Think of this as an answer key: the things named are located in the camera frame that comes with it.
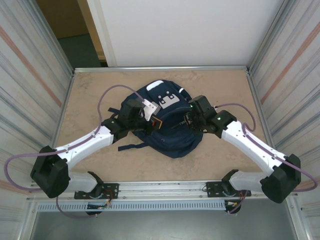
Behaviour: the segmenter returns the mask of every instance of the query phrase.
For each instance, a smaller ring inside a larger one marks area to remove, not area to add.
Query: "navy backpack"
[[[146,135],[143,131],[135,131],[133,134],[143,143],[120,146],[119,151],[150,146],[158,152],[176,159],[184,157],[197,147],[202,140],[202,133],[195,134],[186,124],[172,129],[173,126],[184,121],[185,113],[191,111],[188,102],[192,98],[186,90],[173,81],[157,80],[140,88],[137,92],[144,99],[161,106],[156,117],[163,121],[162,127],[151,135]],[[139,100],[137,95],[133,93],[122,102],[121,106],[129,99]]]

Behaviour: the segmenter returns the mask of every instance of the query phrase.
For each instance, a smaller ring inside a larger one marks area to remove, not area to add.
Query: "perforated metal strip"
[[[88,209],[88,202],[61,202],[60,208],[64,212],[96,212]],[[98,211],[171,211],[171,210],[226,210],[224,200],[184,200],[184,201],[111,201],[109,208]],[[55,202],[42,202],[38,205],[38,212],[58,212]]]

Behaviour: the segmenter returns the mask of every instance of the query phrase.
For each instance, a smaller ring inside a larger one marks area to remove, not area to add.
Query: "marble surface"
[[[98,125],[97,103],[108,87],[124,84],[137,90],[158,79],[176,82],[192,97],[205,95],[212,105],[241,103],[247,106],[257,119],[254,134],[264,140],[243,70],[88,72],[75,75],[57,146],[72,142]],[[119,109],[129,94],[127,89],[112,89],[101,104],[103,119],[110,117],[109,107]],[[249,114],[242,108],[229,106],[224,109],[241,122],[252,125]],[[260,172],[245,154],[213,134],[205,134],[194,151],[178,159],[171,159],[151,147],[118,152],[118,146],[139,143],[141,141],[129,133],[126,138],[88,156],[72,170],[93,171],[104,181],[217,180],[232,169]]]

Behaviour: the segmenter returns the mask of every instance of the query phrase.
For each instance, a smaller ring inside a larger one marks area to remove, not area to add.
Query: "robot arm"
[[[64,191],[92,192],[93,195],[99,195],[102,191],[100,184],[102,181],[96,174],[70,170],[95,151],[126,137],[128,132],[145,131],[151,134],[158,130],[162,125],[161,120],[154,116],[158,110],[159,106],[146,99],[142,103],[129,100],[121,107],[118,117],[104,120],[98,131],[96,128],[87,135],[56,149],[49,146],[41,149],[40,153],[61,150],[64,152],[37,157],[30,174],[31,178],[49,198],[55,198]]]
[[[251,190],[263,192],[272,201],[281,203],[301,182],[299,171],[276,159],[281,158],[300,168],[300,159],[297,156],[291,154],[288,157],[265,144],[251,132],[244,132],[241,122],[235,116],[226,110],[217,113],[205,96],[198,96],[189,103],[192,111],[184,116],[184,120],[193,131],[215,134],[224,139],[250,157],[262,170],[230,171],[222,179],[224,189],[230,195],[235,190]]]

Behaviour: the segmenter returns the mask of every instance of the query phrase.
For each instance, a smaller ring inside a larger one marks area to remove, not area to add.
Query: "corrugated metal wall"
[[[276,147],[320,181],[320,1],[293,2],[252,77]],[[300,187],[312,184],[303,177]],[[320,239],[320,187],[300,199]]]
[[[0,166],[53,140],[72,78],[33,1],[0,1]],[[12,161],[9,173],[28,186],[35,159]],[[0,239],[14,238],[26,193],[0,171]]]

